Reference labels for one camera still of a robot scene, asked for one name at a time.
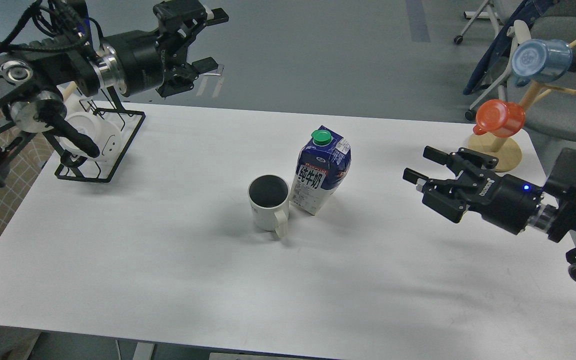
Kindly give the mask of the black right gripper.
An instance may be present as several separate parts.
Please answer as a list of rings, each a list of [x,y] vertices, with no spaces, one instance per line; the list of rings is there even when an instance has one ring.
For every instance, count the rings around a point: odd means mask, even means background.
[[[443,152],[425,146],[422,156],[448,168],[453,179],[430,178],[406,167],[402,178],[423,194],[422,203],[453,223],[467,211],[513,235],[528,225],[543,198],[543,189],[512,174],[496,173],[498,158],[461,147]]]

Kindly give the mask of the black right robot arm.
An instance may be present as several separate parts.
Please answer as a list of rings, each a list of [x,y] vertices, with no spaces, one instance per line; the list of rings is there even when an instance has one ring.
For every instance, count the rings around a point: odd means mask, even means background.
[[[542,186],[496,172],[499,158],[461,147],[446,153],[426,146],[423,157],[445,166],[455,178],[430,178],[406,168],[402,178],[423,194],[422,203],[452,223],[468,211],[518,235],[531,227],[554,243],[576,233],[576,149],[560,151]],[[576,282],[576,247],[567,251],[567,272]]]

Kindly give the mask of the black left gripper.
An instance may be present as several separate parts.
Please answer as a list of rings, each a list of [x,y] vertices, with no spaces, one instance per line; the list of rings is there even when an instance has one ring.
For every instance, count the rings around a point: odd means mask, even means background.
[[[205,27],[227,23],[222,7],[210,9],[198,0],[156,4],[157,29],[131,30],[105,37],[100,55],[109,66],[114,87],[124,97],[151,89],[165,98],[194,87],[199,75],[218,69],[212,57],[189,63],[190,44]]]

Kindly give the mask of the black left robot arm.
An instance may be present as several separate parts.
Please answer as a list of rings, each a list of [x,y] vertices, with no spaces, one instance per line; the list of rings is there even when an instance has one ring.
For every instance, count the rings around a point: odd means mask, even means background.
[[[64,137],[85,157],[99,145],[66,122],[58,86],[74,82],[85,96],[107,89],[114,101],[155,89],[167,98],[194,88],[199,75],[217,70],[212,58],[188,62],[188,49],[206,27],[226,23],[221,7],[198,0],[165,0],[153,6],[158,26],[104,36],[84,0],[32,2],[0,41],[0,188],[10,163],[37,133]]]

